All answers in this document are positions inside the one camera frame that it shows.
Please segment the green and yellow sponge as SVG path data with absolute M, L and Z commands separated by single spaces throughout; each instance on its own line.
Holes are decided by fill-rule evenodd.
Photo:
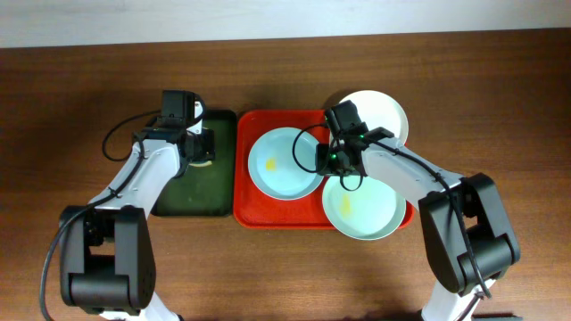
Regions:
M 189 167 L 194 167 L 194 168 L 204 168 L 204 167 L 208 167 L 211 165 L 212 165 L 212 160 L 197 161 L 197 162 L 191 162 L 188 164 Z

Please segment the pale green plate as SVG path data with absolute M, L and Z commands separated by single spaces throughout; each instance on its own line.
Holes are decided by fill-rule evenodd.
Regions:
M 405 218 L 407 203 L 390 186 L 364 177 L 354 191 L 347 191 L 339 177 L 331 177 L 322 192 L 327 219 L 340 233 L 373 241 L 387 237 Z

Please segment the light blue plate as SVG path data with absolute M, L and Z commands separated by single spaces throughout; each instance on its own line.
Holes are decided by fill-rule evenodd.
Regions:
M 298 166 L 298 162 L 309 170 L 315 170 L 318 140 L 299 128 L 276 128 L 263 134 L 253 144 L 247 160 L 247 168 L 254 185 L 267 196 L 280 201 L 294 201 L 313 193 L 322 183 L 323 177 L 310 173 Z

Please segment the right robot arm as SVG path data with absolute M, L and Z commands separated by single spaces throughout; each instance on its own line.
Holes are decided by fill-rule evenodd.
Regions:
M 340 130 L 319 144 L 323 176 L 357 175 L 391 187 L 418 211 L 436 283 L 417 320 L 469 320 L 521 249 L 498 188 L 483 173 L 464 177 L 408 149 L 385 128 Z

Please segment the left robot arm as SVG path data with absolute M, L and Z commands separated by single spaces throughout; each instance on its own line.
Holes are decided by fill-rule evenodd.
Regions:
M 208 128 L 134 134 L 130 155 L 110 184 L 88 205 L 69 206 L 60 217 L 62 301 L 108 320 L 178 320 L 155 291 L 147 219 L 171 179 L 214 157 Z

